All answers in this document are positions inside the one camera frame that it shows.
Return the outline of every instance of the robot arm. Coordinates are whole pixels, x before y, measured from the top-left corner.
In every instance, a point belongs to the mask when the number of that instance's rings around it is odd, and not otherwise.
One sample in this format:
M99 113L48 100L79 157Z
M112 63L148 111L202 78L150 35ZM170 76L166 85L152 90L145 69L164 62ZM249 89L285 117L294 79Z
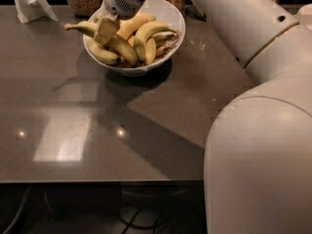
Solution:
M208 136L209 233L312 233L311 32L271 0L192 2L259 84Z

